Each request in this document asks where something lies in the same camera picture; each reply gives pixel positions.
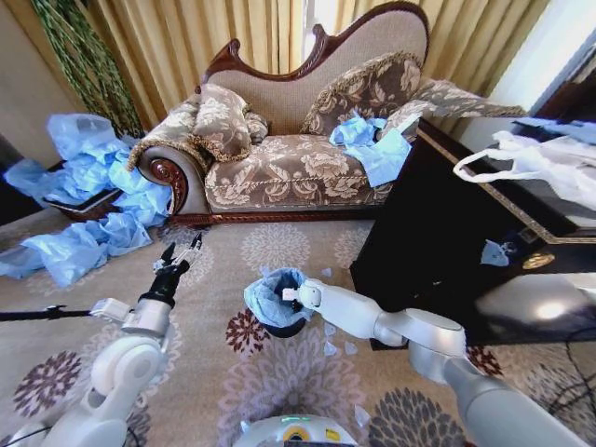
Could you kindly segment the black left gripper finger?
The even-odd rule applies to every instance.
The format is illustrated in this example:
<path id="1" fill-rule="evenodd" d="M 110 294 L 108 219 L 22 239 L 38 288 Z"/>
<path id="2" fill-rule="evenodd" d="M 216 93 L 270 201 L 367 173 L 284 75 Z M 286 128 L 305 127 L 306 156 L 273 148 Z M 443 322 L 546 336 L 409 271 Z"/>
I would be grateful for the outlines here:
<path id="1" fill-rule="evenodd" d="M 153 262 L 154 271 L 161 271 L 163 269 L 166 271 L 171 271 L 176 267 L 174 257 L 175 248 L 176 243 L 171 242 L 169 246 L 162 252 L 161 256 Z"/>
<path id="2" fill-rule="evenodd" d="M 202 234 L 197 233 L 190 245 L 182 250 L 173 260 L 173 263 L 176 265 L 181 264 L 182 262 L 189 263 L 190 266 L 196 261 L 197 256 L 202 247 Z"/>

